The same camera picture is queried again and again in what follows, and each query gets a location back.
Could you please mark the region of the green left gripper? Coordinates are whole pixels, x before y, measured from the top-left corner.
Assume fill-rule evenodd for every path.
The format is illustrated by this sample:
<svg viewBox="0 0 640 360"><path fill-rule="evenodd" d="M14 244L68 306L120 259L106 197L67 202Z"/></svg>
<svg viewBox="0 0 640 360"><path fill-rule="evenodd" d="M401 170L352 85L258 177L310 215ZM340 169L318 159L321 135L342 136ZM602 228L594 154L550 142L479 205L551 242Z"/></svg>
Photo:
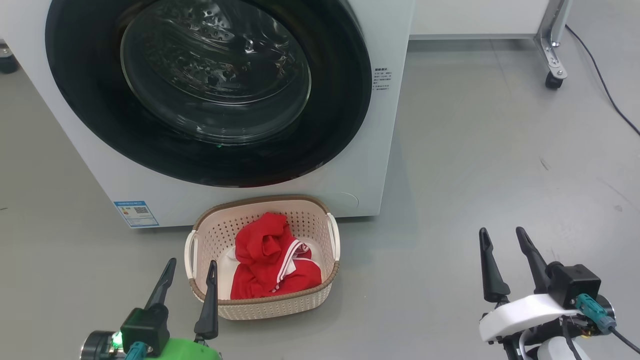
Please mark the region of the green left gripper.
<svg viewBox="0 0 640 360"><path fill-rule="evenodd" d="M171 287L178 260L171 258L164 267L145 310L154 305L164 305ZM195 323L195 340L169 338L160 355L146 355L146 360L222 360L219 351L208 346L208 340L218 337L218 264L211 260L206 275L206 294L198 321Z"/></svg>

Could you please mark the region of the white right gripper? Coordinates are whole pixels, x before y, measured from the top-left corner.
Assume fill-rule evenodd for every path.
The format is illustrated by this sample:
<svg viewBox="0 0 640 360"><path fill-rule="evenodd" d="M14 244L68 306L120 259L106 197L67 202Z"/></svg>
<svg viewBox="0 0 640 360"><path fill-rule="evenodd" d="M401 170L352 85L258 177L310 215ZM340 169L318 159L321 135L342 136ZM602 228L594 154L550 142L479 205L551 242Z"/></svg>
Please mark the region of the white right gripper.
<svg viewBox="0 0 640 360"><path fill-rule="evenodd" d="M480 319L478 330L480 339L487 343L531 330L526 344L532 346L560 337L562 326L559 319L564 316L574 317L581 312L564 308L548 295L550 278L546 274L547 263L525 228L516 227L515 233L534 281L534 294L515 301L508 300L511 290L503 280L494 258L494 246L489 232L484 227L480 228L478 239L483 299L495 303L496 307Z"/></svg>

